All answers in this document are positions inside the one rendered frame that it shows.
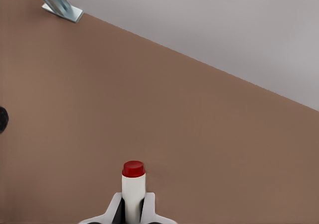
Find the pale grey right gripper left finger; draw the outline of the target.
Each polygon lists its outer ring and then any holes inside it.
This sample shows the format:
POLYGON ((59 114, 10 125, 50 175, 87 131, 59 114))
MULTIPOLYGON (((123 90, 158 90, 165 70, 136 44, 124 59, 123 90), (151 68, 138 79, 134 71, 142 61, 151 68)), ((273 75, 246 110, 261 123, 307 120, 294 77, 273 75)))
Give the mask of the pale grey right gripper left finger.
POLYGON ((80 224, 124 224, 125 211, 122 193, 116 193, 104 214, 80 222, 80 224))

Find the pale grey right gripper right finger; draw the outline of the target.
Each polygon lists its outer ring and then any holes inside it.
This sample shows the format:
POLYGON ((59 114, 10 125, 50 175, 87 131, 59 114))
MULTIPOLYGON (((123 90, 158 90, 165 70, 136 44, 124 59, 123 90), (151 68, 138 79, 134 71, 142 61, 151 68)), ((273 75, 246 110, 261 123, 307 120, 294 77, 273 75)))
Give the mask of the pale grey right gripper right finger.
POLYGON ((174 220, 162 217, 155 211, 155 193, 147 192, 141 215, 141 224, 177 224, 174 220))

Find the white bottle with red cap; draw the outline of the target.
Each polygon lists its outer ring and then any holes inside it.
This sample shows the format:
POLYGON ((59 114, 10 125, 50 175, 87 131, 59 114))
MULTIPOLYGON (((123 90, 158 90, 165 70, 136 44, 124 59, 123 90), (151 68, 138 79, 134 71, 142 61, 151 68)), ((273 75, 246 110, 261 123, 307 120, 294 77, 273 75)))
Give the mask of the white bottle with red cap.
POLYGON ((128 161, 122 169, 122 198, 125 202, 125 220, 138 224, 141 220, 141 201, 146 194, 146 171, 141 161, 128 161))

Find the round black object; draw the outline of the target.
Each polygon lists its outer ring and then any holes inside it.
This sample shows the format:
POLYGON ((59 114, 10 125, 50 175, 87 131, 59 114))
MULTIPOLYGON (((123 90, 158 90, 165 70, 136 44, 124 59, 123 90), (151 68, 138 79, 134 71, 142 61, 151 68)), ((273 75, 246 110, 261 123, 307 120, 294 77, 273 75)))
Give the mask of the round black object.
POLYGON ((9 116, 7 110, 0 106, 0 134, 2 134, 9 122, 9 116))

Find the silver frame post with foot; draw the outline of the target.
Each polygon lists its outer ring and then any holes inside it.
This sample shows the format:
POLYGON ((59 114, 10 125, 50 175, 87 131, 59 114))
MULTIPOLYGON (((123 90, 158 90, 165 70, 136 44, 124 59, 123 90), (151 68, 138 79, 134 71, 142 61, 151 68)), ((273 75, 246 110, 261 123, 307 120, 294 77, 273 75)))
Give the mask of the silver frame post with foot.
POLYGON ((83 15, 83 10, 72 6, 68 0, 43 0, 42 8, 63 19, 77 23, 83 15))

